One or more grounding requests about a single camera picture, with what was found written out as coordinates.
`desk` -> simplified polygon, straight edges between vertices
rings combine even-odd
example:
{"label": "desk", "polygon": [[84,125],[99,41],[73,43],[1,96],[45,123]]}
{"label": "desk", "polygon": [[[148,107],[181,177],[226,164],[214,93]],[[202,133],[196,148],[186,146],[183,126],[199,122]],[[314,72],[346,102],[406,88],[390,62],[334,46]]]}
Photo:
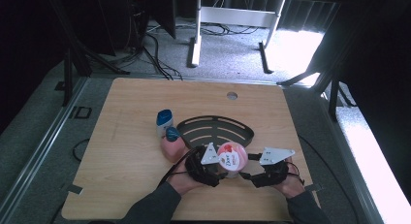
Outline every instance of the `desk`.
{"label": "desk", "polygon": [[[235,92],[235,100],[228,98]],[[246,148],[265,146],[296,151],[293,160],[311,184],[300,142],[279,86],[224,82],[116,79],[103,106],[62,215],[67,219],[119,219],[152,192],[171,164],[161,153],[155,119],[163,109],[174,124],[199,115],[222,115],[248,125],[255,136]],[[258,162],[243,170],[262,172]],[[186,194],[174,220],[290,220],[284,197],[249,180],[226,178],[213,188]]]}
{"label": "desk", "polygon": [[200,50],[202,46],[201,25],[202,22],[244,25],[253,27],[263,27],[269,29],[267,40],[260,43],[260,50],[263,52],[269,44],[272,34],[275,32],[280,19],[281,10],[285,0],[280,0],[279,5],[274,12],[262,12],[251,10],[239,10],[228,8],[203,7],[202,0],[197,0],[196,12],[196,36],[193,45],[193,57],[191,65],[197,67],[200,65]]}

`cable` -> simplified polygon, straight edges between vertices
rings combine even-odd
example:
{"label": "cable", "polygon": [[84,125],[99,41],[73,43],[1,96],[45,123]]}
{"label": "cable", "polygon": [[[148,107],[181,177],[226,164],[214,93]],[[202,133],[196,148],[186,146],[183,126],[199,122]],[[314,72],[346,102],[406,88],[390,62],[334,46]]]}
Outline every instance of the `cable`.
{"label": "cable", "polygon": [[73,156],[75,157],[75,159],[79,162],[81,162],[81,159],[77,157],[76,155],[76,149],[79,145],[83,144],[83,143],[87,143],[88,141],[90,141],[90,139],[85,139],[85,140],[81,140],[80,142],[78,142],[77,144],[75,144],[75,146],[73,147]]}
{"label": "cable", "polygon": [[152,65],[154,65],[154,67],[156,67],[156,68],[163,74],[163,76],[164,76],[167,80],[174,80],[174,78],[172,77],[172,75],[170,75],[168,72],[166,72],[166,70],[171,70],[171,71],[173,71],[174,74],[177,75],[177,76],[179,76],[180,79],[182,80],[182,75],[181,75],[181,73],[180,73],[178,70],[170,67],[169,65],[167,65],[166,63],[164,63],[164,62],[162,62],[160,59],[158,59],[158,48],[159,48],[159,46],[158,46],[158,41],[157,41],[157,39],[156,39],[154,36],[152,36],[152,35],[150,35],[150,34],[148,34],[148,33],[146,33],[146,36],[148,36],[148,37],[150,37],[151,39],[153,39],[153,40],[154,40],[154,43],[155,43],[155,54],[154,54],[154,56],[152,56],[152,55],[148,52],[148,50],[147,50],[146,48],[144,48],[144,51],[146,52],[147,56],[148,56],[149,59],[151,60]]}
{"label": "cable", "polygon": [[338,186],[341,188],[342,193],[344,194],[345,198],[347,199],[348,203],[351,206],[351,209],[354,212],[355,218],[356,218],[356,222],[360,223],[360,218],[359,215],[356,211],[356,209],[354,208],[354,204],[353,202],[350,200],[350,198],[348,197],[347,192],[345,191],[344,187],[342,186],[341,182],[338,180],[338,178],[336,177],[335,173],[332,171],[332,168],[330,167],[330,165],[327,163],[327,161],[323,158],[323,156],[321,156],[321,154],[317,151],[317,149],[314,148],[314,146],[312,146],[312,144],[306,140],[305,138],[303,138],[300,134],[298,134],[299,138],[302,139],[306,144],[308,144],[308,146],[311,147],[312,150],[314,150],[314,152],[318,155],[318,157],[323,161],[323,163],[326,165],[326,167],[329,169],[330,173],[332,174],[333,178],[335,179],[335,181],[337,182]]}
{"label": "cable", "polygon": [[[230,29],[229,26],[227,25],[223,25],[220,23],[202,23],[202,26],[205,27],[201,27],[201,31],[203,34],[207,34],[207,35],[211,35],[211,36],[226,36],[226,35],[237,35],[237,34],[252,34],[254,32],[256,32],[258,29],[260,29],[259,27],[246,27],[244,30],[241,31],[233,31],[232,29]],[[221,28],[221,32],[217,32],[217,31],[213,31],[210,29],[207,29],[206,27],[218,27]],[[175,29],[195,29],[196,28],[196,24],[195,23],[191,23],[191,24],[179,24],[175,27]],[[157,26],[151,26],[151,29],[147,30],[146,32],[151,33],[154,29],[164,29],[161,25],[157,25]]]}
{"label": "cable", "polygon": [[[212,7],[215,8],[215,7],[217,6],[217,3],[218,3],[219,1],[220,1],[220,0],[215,1],[214,4],[212,5]],[[224,0],[221,1],[220,8],[223,7],[223,4],[224,4]]]}
{"label": "cable", "polygon": [[172,176],[172,175],[178,175],[178,174],[186,174],[186,173],[188,173],[188,172],[171,173],[170,176]]}
{"label": "cable", "polygon": [[249,7],[249,5],[250,5],[250,0],[244,0],[244,3],[245,3],[245,9],[246,9],[246,10],[250,10],[250,7]]}
{"label": "cable", "polygon": [[[141,55],[140,52],[137,52],[137,51],[134,50],[129,55],[126,55],[126,56],[118,58],[118,59],[109,60],[108,62],[111,65],[123,68],[123,67],[126,67],[126,66],[129,66],[129,65],[133,64],[139,58],[140,55]],[[95,66],[93,64],[96,64],[98,66],[101,65],[96,59],[94,59],[94,58],[92,58],[88,55],[86,55],[86,57],[88,58],[88,61],[90,62],[90,66],[96,68],[97,66]]]}
{"label": "cable", "polygon": [[294,177],[298,178],[298,179],[300,180],[301,184],[304,185],[304,184],[305,184],[305,180],[300,177],[300,170],[299,170],[299,168],[297,167],[297,165],[295,165],[294,163],[290,163],[290,162],[285,162],[285,163],[292,165],[292,166],[297,170],[297,173],[296,173],[296,174],[287,173],[287,175],[289,175],[289,176],[294,176]]}
{"label": "cable", "polygon": [[157,25],[157,26],[151,27],[150,29],[146,30],[145,33],[152,32],[152,31],[156,30],[157,28],[162,28],[162,27],[161,27],[161,25]]}
{"label": "cable", "polygon": [[260,9],[260,11],[266,11],[267,10],[267,3],[269,2],[269,0],[264,0],[264,4],[263,7]]}
{"label": "cable", "polygon": [[130,9],[128,8],[127,9],[127,11],[128,11],[128,16],[129,16],[129,34],[128,34],[128,37],[127,37],[127,41],[126,41],[126,44],[124,45],[124,48],[127,48],[128,47],[128,45],[129,45],[129,43],[130,43],[130,39],[131,39],[131,26],[132,26],[132,14],[131,14],[131,12],[130,12]]}
{"label": "cable", "polygon": [[161,184],[166,182],[167,178],[174,173],[174,170],[178,167],[178,165],[184,161],[187,157],[191,156],[192,154],[198,152],[197,148],[191,148],[188,152],[186,152],[175,164],[172,165],[172,167],[166,172],[166,174],[161,178],[160,182],[158,183],[157,187],[159,187]]}

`black wire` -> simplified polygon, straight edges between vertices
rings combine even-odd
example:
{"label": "black wire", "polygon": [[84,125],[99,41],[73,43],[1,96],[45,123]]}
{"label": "black wire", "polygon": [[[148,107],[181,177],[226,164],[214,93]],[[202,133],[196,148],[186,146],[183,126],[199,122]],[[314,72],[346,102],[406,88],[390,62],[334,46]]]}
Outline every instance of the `black wire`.
{"label": "black wire", "polygon": [[163,184],[164,182],[166,182],[167,178],[174,173],[174,170],[178,167],[178,165],[187,157],[189,157],[190,155],[198,152],[198,148],[194,147],[191,148],[188,152],[186,152],[175,164],[173,164],[173,166],[166,172],[166,174],[161,178],[160,182],[158,183],[157,187],[159,187],[161,184]]}
{"label": "black wire", "polygon": [[[132,51],[129,55],[126,55],[126,56],[118,58],[118,59],[109,60],[108,62],[111,65],[119,66],[119,68],[123,68],[123,67],[126,67],[126,66],[129,66],[129,65],[133,64],[139,58],[140,55],[141,55],[140,52]],[[101,64],[96,59],[94,59],[94,58],[92,58],[88,55],[86,57],[87,57],[87,59],[90,62],[92,67],[96,68],[97,66],[101,66]],[[129,63],[127,65],[120,65],[120,64],[125,63],[125,62],[129,62]]]}
{"label": "black wire", "polygon": [[[151,26],[152,28],[158,28],[158,29],[163,29],[163,27],[161,26]],[[217,31],[213,31],[210,29],[207,29],[206,27],[218,27],[221,29],[221,32],[217,32]],[[193,23],[192,25],[187,24],[187,25],[183,25],[183,26],[176,26],[175,29],[195,29],[195,23]],[[203,34],[206,35],[211,35],[211,36],[226,36],[226,35],[238,35],[238,34],[252,34],[254,32],[256,32],[258,29],[260,29],[259,27],[246,27],[244,30],[241,31],[234,31],[232,29],[230,29],[229,26],[227,25],[223,25],[220,23],[202,23],[202,27],[200,28],[200,30],[202,31]]]}
{"label": "black wire", "polygon": [[221,7],[223,7],[223,5],[224,5],[224,1],[225,1],[225,0],[221,0],[221,2],[220,2],[220,0],[217,0],[217,1],[214,2],[214,4],[212,5],[212,7],[213,7],[213,8],[216,7],[217,4],[220,2],[220,3],[221,3],[221,4],[220,4],[220,8],[221,8]]}
{"label": "black wire", "polygon": [[128,34],[128,37],[127,37],[127,42],[126,42],[126,45],[124,46],[124,48],[127,48],[128,47],[128,45],[129,45],[129,43],[130,43],[130,39],[131,39],[131,32],[132,32],[132,21],[133,21],[133,18],[132,18],[132,13],[131,13],[131,10],[130,9],[127,9],[128,10],[128,16],[129,16],[129,34]]}
{"label": "black wire", "polygon": [[329,169],[330,173],[332,174],[332,176],[334,177],[335,181],[337,182],[338,186],[341,188],[342,193],[344,194],[345,198],[347,199],[348,203],[351,206],[351,209],[354,212],[355,218],[356,218],[356,222],[360,223],[360,218],[359,215],[354,207],[353,202],[351,201],[351,199],[348,197],[347,192],[345,191],[344,187],[342,186],[341,182],[338,180],[338,178],[336,177],[335,173],[332,171],[332,168],[330,167],[330,165],[327,163],[327,161],[323,158],[323,156],[321,156],[321,154],[317,151],[317,149],[314,148],[314,146],[312,146],[312,144],[305,138],[303,138],[300,134],[298,134],[299,138],[302,139],[306,144],[308,144],[308,146],[311,147],[312,150],[314,150],[314,152],[318,155],[318,157],[323,161],[323,163],[326,165],[326,167]]}
{"label": "black wire", "polygon": [[285,162],[285,163],[286,163],[286,164],[293,165],[293,167],[297,170],[297,173],[296,173],[296,174],[287,173],[287,175],[289,175],[289,176],[294,176],[294,177],[298,178],[298,179],[300,180],[301,184],[304,185],[304,184],[305,184],[305,180],[300,177],[300,170],[299,170],[299,168],[297,167],[297,165],[295,165],[294,163],[290,163],[290,162]]}
{"label": "black wire", "polygon": [[172,176],[172,175],[178,175],[178,174],[186,174],[186,173],[188,173],[188,172],[171,173],[170,176]]}
{"label": "black wire", "polygon": [[75,157],[75,159],[79,162],[81,162],[81,159],[77,157],[76,155],[76,149],[79,145],[83,144],[83,143],[87,143],[88,141],[90,141],[90,139],[85,139],[85,140],[81,140],[80,142],[78,142],[77,144],[75,144],[75,146],[73,147],[73,156]]}
{"label": "black wire", "polygon": [[163,67],[163,70],[171,70],[171,71],[173,71],[173,72],[174,72],[176,75],[178,75],[179,78],[182,80],[182,74],[181,74],[178,70],[176,70],[176,69],[172,68],[171,66],[167,65],[166,63],[162,62],[160,59],[158,59],[158,61],[159,61],[159,63],[161,63],[161,64],[163,64],[163,65],[166,66],[166,67]]}
{"label": "black wire", "polygon": [[[150,65],[154,65],[153,63],[151,63],[151,62],[149,62],[149,61],[145,61],[145,60],[143,60],[143,59],[139,59],[141,62],[145,62],[145,63],[148,63],[148,64],[150,64]],[[173,69],[173,68],[171,68],[170,66],[168,66],[168,68],[163,68],[164,70],[172,70],[177,76],[179,76],[179,78],[181,79],[181,80],[183,80],[183,78],[182,78],[182,74],[178,71],[178,70],[176,70],[176,69]]]}
{"label": "black wire", "polygon": [[245,9],[250,10],[250,7],[248,6],[250,4],[250,0],[244,0],[245,3]]}
{"label": "black wire", "polygon": [[151,62],[153,63],[153,65],[163,74],[163,76],[164,76],[167,80],[174,80],[173,77],[172,77],[172,75],[170,75],[168,72],[166,72],[166,71],[163,69],[163,67],[161,67],[161,65],[160,65],[160,62],[159,62],[159,60],[158,60],[158,49],[159,49],[159,47],[158,47],[158,41],[157,41],[157,39],[156,39],[154,36],[152,36],[152,35],[150,35],[150,34],[148,34],[148,33],[145,33],[145,36],[150,37],[151,39],[153,39],[153,40],[154,40],[154,44],[155,44],[154,56],[152,56],[152,55],[149,53],[149,51],[148,51],[147,48],[144,48],[145,53],[147,53],[147,56],[149,57],[149,59],[151,60]]}

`hole in table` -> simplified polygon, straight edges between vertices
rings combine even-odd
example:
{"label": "hole in table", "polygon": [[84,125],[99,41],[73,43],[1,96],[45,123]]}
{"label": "hole in table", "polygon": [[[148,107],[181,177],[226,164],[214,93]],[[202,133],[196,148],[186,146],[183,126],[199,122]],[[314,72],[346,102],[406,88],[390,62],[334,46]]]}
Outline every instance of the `hole in table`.
{"label": "hole in table", "polygon": [[238,95],[234,91],[230,91],[227,93],[227,98],[230,100],[236,100],[238,98]]}

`sleeve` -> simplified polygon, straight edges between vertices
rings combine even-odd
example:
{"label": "sleeve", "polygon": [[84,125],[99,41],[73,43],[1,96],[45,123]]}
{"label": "sleeve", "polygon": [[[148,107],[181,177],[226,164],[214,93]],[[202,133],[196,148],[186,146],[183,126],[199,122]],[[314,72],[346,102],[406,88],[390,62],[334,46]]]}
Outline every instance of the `sleeve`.
{"label": "sleeve", "polygon": [[152,193],[133,204],[118,224],[169,224],[180,201],[181,196],[169,183],[165,182]]}
{"label": "sleeve", "polygon": [[288,211],[295,224],[331,224],[326,214],[317,206],[309,191],[287,199],[287,203]]}

